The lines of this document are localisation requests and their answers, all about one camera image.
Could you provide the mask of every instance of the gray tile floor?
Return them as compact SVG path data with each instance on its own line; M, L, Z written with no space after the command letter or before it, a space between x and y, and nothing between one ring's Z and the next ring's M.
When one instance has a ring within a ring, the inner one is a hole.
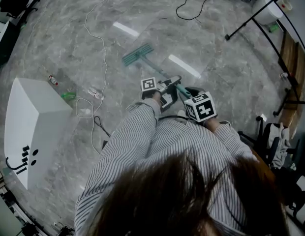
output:
M75 91L95 106L99 101L87 90L104 87L104 49L100 39L88 35L84 28L86 14L102 0L41 0L39 10L29 17L21 31L9 62L0 73L0 158L4 159L3 137L5 112L15 77L47 80L53 74L59 82L55 90L62 94ZM144 43L153 46L148 58L170 75L181 75L186 86L198 86L213 95L220 119L231 121L236 129L255 134L255 117L264 113L268 121L283 98L285 86L276 54L250 22L230 41L231 33L251 15L251 5L241 0L209 0L197 20L184 21L175 9L184 0L108 0L88 17L92 34L104 38L108 64L104 102L97 114L109 132L125 116L126 107L139 98L139 82L156 76L150 67L136 62L128 67L122 57ZM188 0L180 15L198 13L203 0ZM139 33L134 37L113 26L119 22ZM271 36L280 44L280 32ZM174 55L194 68L191 74L168 59ZM75 108L75 101L69 103ZM86 114L88 104L79 102L79 114ZM182 109L177 102L167 113ZM91 146L92 120L79 119L73 111L68 127L56 151L53 165L45 179L32 190L25 190L13 174L5 177L20 205L55 235L54 222L73 226L75 202L84 189L89 172L97 160ZM95 127L93 142L100 150L106 135Z

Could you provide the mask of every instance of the metal rack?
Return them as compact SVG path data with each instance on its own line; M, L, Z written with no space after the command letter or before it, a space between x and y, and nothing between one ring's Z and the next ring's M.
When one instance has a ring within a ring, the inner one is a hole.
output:
M290 94L290 89L287 89L286 90L286 96L282 102L282 104L280 105L279 109L277 111L274 111L273 112L273 115L274 116L278 116L281 112L281 110L283 109L283 107L285 106L285 104L305 104L305 101L300 101L299 100L299 97L298 97L298 93L297 93L297 90L296 90L296 84L297 84L297 81L295 80L294 77L292 77L290 75L290 72L282 58L282 56L280 55L279 51L277 50L277 48L275 47L274 43L271 41L271 39L269 38L269 36L267 35L267 33L264 31L264 29L260 26L260 24L254 19L254 17L256 15L258 15L262 10L264 10L269 4L271 4L272 2L274 2L278 8L282 11L282 13L284 14L284 16L287 18L289 24L292 26L292 28L294 29L296 35L298 36L301 44L302 44L302 47L304 48L305 50L305 45L302 41L302 39L300 38L296 28L294 27L294 25L292 24L292 22L289 20L289 18L287 17L287 15L285 14L285 12L281 9L281 7L276 3L278 0L270 0L267 4L265 4L261 9L259 9L255 14L253 14L253 16L251 16L248 20L246 20L240 27L238 27L232 34L230 35L225 35L225 39L228 41L234 34L236 34L241 28L245 27L246 24L249 22L249 21L253 21L257 26L258 28L260 29L260 31L264 34L264 36L266 37L266 39L269 41L269 43L271 44L271 46L273 47L273 49L275 50L276 54L278 55L278 63L280 65L280 67L282 68L282 70L288 74L288 80L290 82L290 85L291 85L291 88L296 96L296 99L297 100L288 100L288 97L289 97L289 94Z

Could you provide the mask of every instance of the white basin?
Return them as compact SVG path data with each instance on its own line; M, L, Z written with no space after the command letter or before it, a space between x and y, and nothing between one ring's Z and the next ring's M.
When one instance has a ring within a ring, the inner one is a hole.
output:
M12 168L28 159L27 165L14 170L26 189L40 181L49 168L71 111L48 82L14 80L6 112L4 149ZM23 156L26 146L28 155Z

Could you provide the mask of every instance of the mop handle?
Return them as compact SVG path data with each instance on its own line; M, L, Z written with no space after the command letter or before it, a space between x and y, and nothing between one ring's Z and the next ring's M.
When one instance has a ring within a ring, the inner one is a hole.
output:
M149 59L147 59L144 55L140 55L139 56L141 59L142 59L142 61L144 61L146 64L148 64L150 67L152 67L154 70L156 70L157 72L159 72L161 75L163 75L166 79L169 79L170 78L170 76L165 72L165 71L163 71L159 66L157 66L156 64L154 64L154 63L152 63ZM192 97L192 95L191 95L191 93L188 91L188 90L186 90L185 88L184 88L184 86L182 86L182 85L180 85L180 84L176 84L176 88L181 92L181 93L183 93L184 94L184 96L186 97L186 98L191 98Z

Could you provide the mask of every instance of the hair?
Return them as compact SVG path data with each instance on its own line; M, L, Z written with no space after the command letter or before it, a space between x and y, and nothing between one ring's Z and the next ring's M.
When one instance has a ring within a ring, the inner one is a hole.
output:
M230 164L250 235L288 236L281 199L254 160ZM204 180L195 160L170 156L146 169L124 172L99 209L90 236L220 235L209 216L213 189L223 172Z

